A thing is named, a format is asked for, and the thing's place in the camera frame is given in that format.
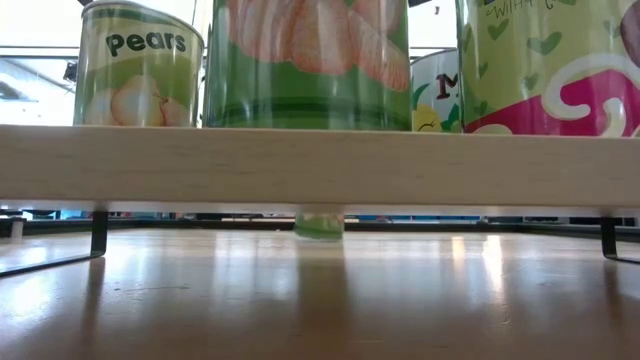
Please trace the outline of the green oranges tin can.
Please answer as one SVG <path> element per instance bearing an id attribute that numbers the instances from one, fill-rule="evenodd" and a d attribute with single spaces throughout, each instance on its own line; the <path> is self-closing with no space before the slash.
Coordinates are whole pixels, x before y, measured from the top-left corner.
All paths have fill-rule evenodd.
<path id="1" fill-rule="evenodd" d="M 214 0 L 202 123 L 408 131 L 408 0 Z"/>

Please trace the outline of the green pears tin can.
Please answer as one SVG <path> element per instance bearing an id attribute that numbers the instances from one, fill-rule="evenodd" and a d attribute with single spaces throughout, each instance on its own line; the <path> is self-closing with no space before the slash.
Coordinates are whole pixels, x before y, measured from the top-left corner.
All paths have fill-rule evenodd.
<path id="1" fill-rule="evenodd" d="M 204 40 L 174 15 L 126 0 L 82 11 L 75 125 L 194 127 Z"/>

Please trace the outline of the green red hearts tin can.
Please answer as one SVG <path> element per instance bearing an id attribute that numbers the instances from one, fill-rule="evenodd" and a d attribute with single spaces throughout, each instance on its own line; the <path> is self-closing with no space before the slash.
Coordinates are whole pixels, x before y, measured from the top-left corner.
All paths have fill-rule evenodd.
<path id="1" fill-rule="evenodd" d="M 456 0 L 467 133 L 640 138 L 640 0 Z"/>

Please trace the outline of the light wooden shelf board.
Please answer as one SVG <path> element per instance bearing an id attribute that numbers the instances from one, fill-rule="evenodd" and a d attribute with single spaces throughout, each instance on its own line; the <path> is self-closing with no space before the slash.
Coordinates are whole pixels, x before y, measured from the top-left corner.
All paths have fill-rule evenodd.
<path id="1" fill-rule="evenodd" d="M 640 217 L 640 139 L 1 125 L 0 206 Z"/>

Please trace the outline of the green and white tin can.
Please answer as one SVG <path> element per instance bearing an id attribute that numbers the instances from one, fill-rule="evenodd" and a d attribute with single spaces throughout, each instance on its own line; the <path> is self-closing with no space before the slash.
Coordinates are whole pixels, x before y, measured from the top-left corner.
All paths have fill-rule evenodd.
<path id="1" fill-rule="evenodd" d="M 343 214 L 299 213 L 294 231 L 298 236 L 320 240 L 341 240 L 345 231 Z"/>

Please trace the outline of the white pineapple print tin can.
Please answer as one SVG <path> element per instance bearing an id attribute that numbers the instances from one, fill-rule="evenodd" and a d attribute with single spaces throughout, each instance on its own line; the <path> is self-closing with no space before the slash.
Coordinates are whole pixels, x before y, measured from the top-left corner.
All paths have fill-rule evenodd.
<path id="1" fill-rule="evenodd" d="M 414 132 L 462 132 L 458 50 L 433 53 L 411 63 Z"/>

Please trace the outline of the black table edge rail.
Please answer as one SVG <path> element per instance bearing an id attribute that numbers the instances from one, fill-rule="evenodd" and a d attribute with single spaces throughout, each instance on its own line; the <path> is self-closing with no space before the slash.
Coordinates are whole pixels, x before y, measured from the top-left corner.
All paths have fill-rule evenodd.
<path id="1" fill-rule="evenodd" d="M 25 236 L 87 232 L 90 219 L 25 221 Z M 110 219 L 109 230 L 125 229 L 207 229 L 242 231 L 292 231 L 291 222 L 223 222 L 199 220 Z M 432 233 L 530 233 L 552 236 L 599 238 L 599 225 L 557 224 L 425 224 L 425 223 L 347 223 L 349 232 L 432 232 Z"/>

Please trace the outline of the black frame crossbar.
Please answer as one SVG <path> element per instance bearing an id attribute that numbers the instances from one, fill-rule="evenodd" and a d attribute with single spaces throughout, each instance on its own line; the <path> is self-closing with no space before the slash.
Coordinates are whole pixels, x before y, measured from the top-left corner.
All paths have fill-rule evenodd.
<path id="1" fill-rule="evenodd" d="M 445 50 L 453 50 L 453 47 L 410 47 L 409 58 L 416 60 Z M 74 60 L 79 52 L 78 47 L 68 46 L 0 46 L 0 57 L 3 58 Z"/>

